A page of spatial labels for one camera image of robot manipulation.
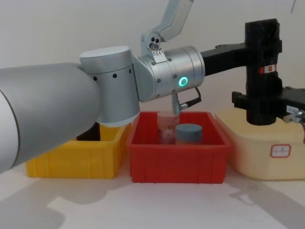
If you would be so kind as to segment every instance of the label sticker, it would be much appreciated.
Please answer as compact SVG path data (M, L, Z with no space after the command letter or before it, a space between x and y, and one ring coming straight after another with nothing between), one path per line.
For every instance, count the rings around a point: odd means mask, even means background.
M273 145L271 146L271 154L272 158L287 158L290 156L291 145Z
M293 114L293 113L295 113L295 112L298 112L298 111L299 111L299 108L294 107L294 106L288 106L288 105L287 105L286 111L287 111L288 113Z
M260 74L272 73L276 71L276 64L268 65L265 67L259 68L258 72Z

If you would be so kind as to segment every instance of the white wall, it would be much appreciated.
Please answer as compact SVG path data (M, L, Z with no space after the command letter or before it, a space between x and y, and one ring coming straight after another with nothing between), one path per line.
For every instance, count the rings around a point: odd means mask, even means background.
M244 23L277 18L283 53L278 71L284 85L305 87L305 1L195 0L181 35L163 45L193 45L201 51L244 40ZM78 62L86 50L127 45L140 53L140 35L159 24L167 0L1 0L0 67ZM245 68L206 77L203 102L190 110L233 106L231 92L245 92ZM185 101L195 92L181 93ZM168 109L170 97L141 104L143 110Z

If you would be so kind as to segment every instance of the cream plastic bin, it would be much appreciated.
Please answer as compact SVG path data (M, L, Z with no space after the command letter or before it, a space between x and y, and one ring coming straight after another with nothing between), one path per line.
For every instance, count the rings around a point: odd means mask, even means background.
M234 146L229 161L237 171L262 180L305 179L300 124L278 119L272 125L251 125L246 111L238 108L221 110L215 118Z

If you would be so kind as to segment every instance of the clear plastic jar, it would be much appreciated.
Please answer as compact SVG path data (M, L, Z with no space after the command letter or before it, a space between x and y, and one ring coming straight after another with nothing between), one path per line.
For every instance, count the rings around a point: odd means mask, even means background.
M202 127L197 124L180 124L176 126L177 145L201 145Z
M160 144L175 144L175 129L179 122L179 116L170 111L161 111L157 114L158 137Z

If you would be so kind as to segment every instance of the plastic container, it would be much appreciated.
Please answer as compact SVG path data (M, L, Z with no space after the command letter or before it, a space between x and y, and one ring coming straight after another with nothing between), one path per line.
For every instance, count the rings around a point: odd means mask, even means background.
M202 127L197 124L180 124L176 126L177 145L201 145Z
M175 144L175 128L179 116L171 111L160 111L157 114L158 137L160 144Z
M203 127L201 145L161 145L157 112L141 112L127 141L131 177L139 183L223 183L231 144L207 112L182 112L180 122Z
M131 125L100 125L101 141L69 141L26 163L29 177L114 178L126 154Z
M234 146L229 161L240 173L260 180L305 179L300 124L277 119L272 125L251 125L246 111L238 108L217 112L216 120Z

